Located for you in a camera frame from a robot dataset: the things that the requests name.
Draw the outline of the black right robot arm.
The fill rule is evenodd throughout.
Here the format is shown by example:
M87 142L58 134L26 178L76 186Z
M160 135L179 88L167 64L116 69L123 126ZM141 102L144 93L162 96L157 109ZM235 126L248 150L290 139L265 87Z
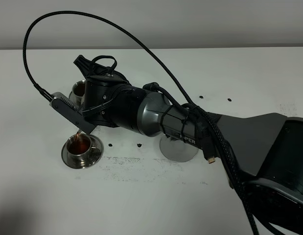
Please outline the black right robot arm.
M132 86L114 66L75 60L86 80L83 118L153 137L163 133L220 158L247 210L274 234L303 235L303 118L270 113L239 118L179 105L157 83Z

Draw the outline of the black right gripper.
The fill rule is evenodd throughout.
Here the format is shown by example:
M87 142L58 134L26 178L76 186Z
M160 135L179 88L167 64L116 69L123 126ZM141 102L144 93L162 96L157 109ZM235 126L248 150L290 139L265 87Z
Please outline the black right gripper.
M130 89L129 81L124 76L96 75L95 62L86 59L83 55L79 55L74 64L86 78L82 111L84 119L94 125L116 126L117 124L108 116L108 108L118 93Z

